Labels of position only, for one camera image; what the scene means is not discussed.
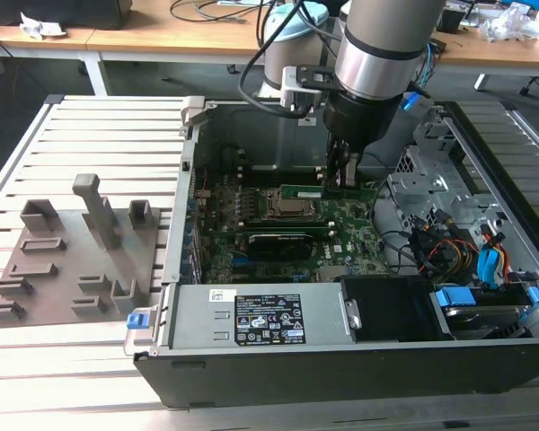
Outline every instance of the white paper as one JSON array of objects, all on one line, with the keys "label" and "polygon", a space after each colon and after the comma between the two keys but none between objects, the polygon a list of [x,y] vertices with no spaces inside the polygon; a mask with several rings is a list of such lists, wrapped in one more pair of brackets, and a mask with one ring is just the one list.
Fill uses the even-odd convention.
[{"label": "white paper", "polygon": [[20,28],[31,38],[36,40],[42,40],[42,36],[64,36],[66,35],[65,31],[62,31],[60,24],[57,22],[42,22],[36,21],[32,18],[27,17],[23,13],[20,13],[22,17],[22,24]]}]

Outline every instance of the green circuit board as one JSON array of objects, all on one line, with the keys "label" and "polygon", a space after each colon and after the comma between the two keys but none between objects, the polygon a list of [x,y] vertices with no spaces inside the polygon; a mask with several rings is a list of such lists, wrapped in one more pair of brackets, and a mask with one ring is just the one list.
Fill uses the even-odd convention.
[{"label": "green circuit board", "polygon": [[[231,181],[212,187],[201,212],[200,231],[205,249],[202,281],[329,282],[339,276],[388,272],[383,247],[369,221],[374,189],[364,189],[344,199],[319,198],[316,190],[307,186],[298,189],[299,193],[295,193],[296,186],[290,185],[247,188]],[[272,205],[276,211],[285,208],[285,212],[276,215]],[[262,222],[263,227],[247,228],[247,220],[253,224]],[[284,221],[289,226],[279,227]],[[323,221],[333,221],[334,226],[312,225]],[[253,235],[299,232],[314,239],[311,255],[306,259],[256,261],[248,255]]]}]

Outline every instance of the gray floor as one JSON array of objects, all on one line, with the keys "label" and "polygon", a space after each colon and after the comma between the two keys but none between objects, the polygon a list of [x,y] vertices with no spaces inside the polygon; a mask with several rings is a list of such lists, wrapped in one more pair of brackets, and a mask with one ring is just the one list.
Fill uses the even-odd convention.
[{"label": "gray floor", "polygon": [[[5,75],[0,76],[0,169],[18,140],[30,125],[46,94],[22,69],[18,60],[6,59]],[[87,77],[78,74],[78,62],[70,60],[27,59],[23,64],[46,87],[49,93],[92,94]],[[184,96],[203,94],[209,98],[239,99],[239,75],[230,75],[225,65],[158,65],[109,62],[107,71],[115,95]],[[168,82],[161,78],[171,77]],[[528,97],[518,94],[527,77],[495,76],[486,92],[473,90],[475,75],[439,73],[432,78],[428,91],[437,101],[513,101],[539,131],[539,87],[533,86]],[[261,83],[261,70],[254,70],[248,88],[254,91]],[[387,139],[407,143],[417,120],[401,113],[392,124]]]}]

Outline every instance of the motherboard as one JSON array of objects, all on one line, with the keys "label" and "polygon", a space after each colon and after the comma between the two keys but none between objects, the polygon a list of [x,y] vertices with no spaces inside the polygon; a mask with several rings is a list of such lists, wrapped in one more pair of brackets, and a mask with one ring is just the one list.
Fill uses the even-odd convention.
[{"label": "motherboard", "polygon": [[387,273],[370,211],[375,184],[327,197],[320,186],[256,187],[221,176],[196,193],[201,282],[328,282]]}]

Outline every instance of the power supply label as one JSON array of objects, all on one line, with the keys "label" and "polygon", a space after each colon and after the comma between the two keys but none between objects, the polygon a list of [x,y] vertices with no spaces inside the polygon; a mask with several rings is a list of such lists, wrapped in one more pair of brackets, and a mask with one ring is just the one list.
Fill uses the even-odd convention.
[{"label": "power supply label", "polygon": [[237,295],[234,339],[240,346],[305,344],[299,295]]}]

